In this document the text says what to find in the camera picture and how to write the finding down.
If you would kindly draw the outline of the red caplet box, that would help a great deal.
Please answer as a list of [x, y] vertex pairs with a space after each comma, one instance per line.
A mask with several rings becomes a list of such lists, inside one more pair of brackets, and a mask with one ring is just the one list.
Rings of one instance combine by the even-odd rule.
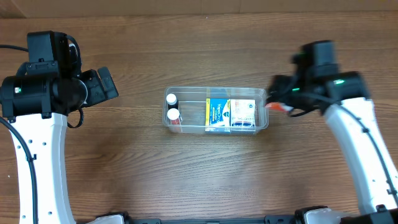
[[266, 108], [269, 110], [276, 110], [276, 111], [281, 111], [284, 113], [288, 113], [289, 111], [293, 110], [293, 107], [287, 106], [284, 103], [277, 103], [277, 102], [272, 102], [266, 104]]

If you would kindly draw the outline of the white Hansaplast plaster box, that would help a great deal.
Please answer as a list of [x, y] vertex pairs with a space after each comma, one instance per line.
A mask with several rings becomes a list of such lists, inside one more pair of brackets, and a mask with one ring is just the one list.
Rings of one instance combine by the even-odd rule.
[[255, 127], [255, 100], [231, 99], [231, 126]]

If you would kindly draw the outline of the black bottle white cap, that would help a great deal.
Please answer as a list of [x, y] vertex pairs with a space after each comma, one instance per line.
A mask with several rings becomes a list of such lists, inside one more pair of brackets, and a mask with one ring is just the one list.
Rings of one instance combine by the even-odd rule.
[[177, 109], [178, 108], [178, 99], [175, 94], [170, 93], [166, 96], [166, 102], [168, 109]]

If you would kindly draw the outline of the orange tube white cap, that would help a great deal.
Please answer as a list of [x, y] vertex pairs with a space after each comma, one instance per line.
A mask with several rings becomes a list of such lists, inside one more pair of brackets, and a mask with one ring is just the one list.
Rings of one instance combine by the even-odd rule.
[[180, 125], [181, 123], [180, 111], [176, 108], [171, 108], [167, 111], [167, 118], [172, 125]]

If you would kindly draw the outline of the blue yellow VapoDrops box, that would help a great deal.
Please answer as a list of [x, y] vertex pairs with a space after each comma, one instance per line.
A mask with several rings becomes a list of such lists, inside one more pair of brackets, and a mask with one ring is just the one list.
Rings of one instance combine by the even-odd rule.
[[231, 100], [226, 98], [207, 98], [205, 125], [227, 127], [230, 125]]

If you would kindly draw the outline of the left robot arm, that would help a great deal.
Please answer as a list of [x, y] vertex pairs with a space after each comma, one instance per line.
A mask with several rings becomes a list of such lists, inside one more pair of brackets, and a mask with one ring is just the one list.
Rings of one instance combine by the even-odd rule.
[[81, 69], [76, 40], [63, 32], [27, 35], [28, 61], [1, 85], [1, 122], [17, 159], [21, 223], [73, 223], [65, 167], [68, 115], [116, 98], [106, 67]]

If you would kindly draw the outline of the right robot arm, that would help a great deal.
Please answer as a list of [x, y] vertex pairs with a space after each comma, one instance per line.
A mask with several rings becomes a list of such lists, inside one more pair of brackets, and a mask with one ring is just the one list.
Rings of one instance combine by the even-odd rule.
[[380, 133], [374, 103], [359, 72], [341, 72], [333, 42], [301, 46], [291, 76], [276, 75], [266, 107], [303, 116], [319, 111], [351, 172], [359, 214], [319, 205], [295, 211], [290, 223], [397, 223], [397, 169]]

